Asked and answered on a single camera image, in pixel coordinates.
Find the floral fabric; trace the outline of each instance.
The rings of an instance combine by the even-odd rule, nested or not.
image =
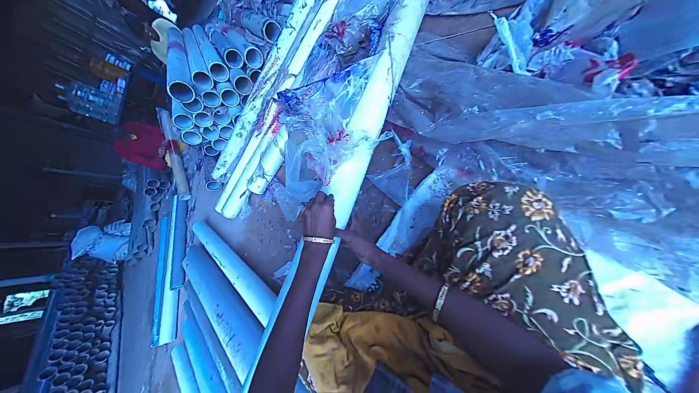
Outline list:
[[[640,349],[605,310],[584,252],[542,192],[507,183],[463,186],[410,254],[409,264],[482,299],[571,366],[642,390]],[[345,311],[428,311],[387,280],[371,292],[326,288],[321,301]]]

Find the woman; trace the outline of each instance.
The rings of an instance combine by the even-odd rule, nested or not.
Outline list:
[[[304,234],[331,238],[332,212],[332,196],[319,193],[304,212]],[[464,392],[642,389],[637,346],[606,313],[584,253],[541,192],[492,182],[459,188],[414,257],[337,232],[386,279],[372,292],[323,293],[303,349],[318,391],[373,389],[384,369],[414,391],[432,389],[431,374]],[[305,241],[254,392],[293,386],[294,367],[275,380],[259,376],[275,357],[281,370],[281,359],[293,365],[301,356],[305,321],[294,319],[310,309],[328,247]]]

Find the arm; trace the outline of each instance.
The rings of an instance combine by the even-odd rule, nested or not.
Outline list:
[[[333,196],[318,192],[303,212],[303,235],[333,238]],[[329,244],[305,242],[298,270],[262,350],[250,382],[250,392],[293,392],[313,294],[330,249]]]
[[[441,280],[428,277],[352,232],[338,232],[359,259],[417,297],[426,309],[434,308]],[[537,338],[463,291],[448,291],[439,323],[509,391],[540,392],[549,377],[568,368],[561,356]]]

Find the plastic bag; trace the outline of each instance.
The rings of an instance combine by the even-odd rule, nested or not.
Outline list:
[[[287,126],[287,191],[307,202],[330,181],[334,171],[366,136],[349,135],[347,124],[361,98],[376,56],[298,89],[278,94],[280,122]]]
[[[399,206],[405,203],[405,200],[410,196],[412,188],[409,184],[410,176],[412,175],[412,156],[410,155],[410,141],[403,143],[393,132],[385,133],[383,138],[393,138],[398,144],[398,155],[401,158],[396,162],[396,165],[388,171],[367,175],[366,178],[372,182],[379,190],[381,190],[393,202]]]

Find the hand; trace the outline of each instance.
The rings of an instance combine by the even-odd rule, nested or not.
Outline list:
[[[319,238],[335,237],[335,199],[323,191],[311,198],[302,214],[303,235]]]
[[[337,229],[337,236],[343,240],[343,243],[347,245],[347,247],[354,251],[354,254],[360,261],[379,271],[381,270],[380,265],[382,262],[396,259],[384,250],[378,248],[375,243],[366,240],[356,232]]]

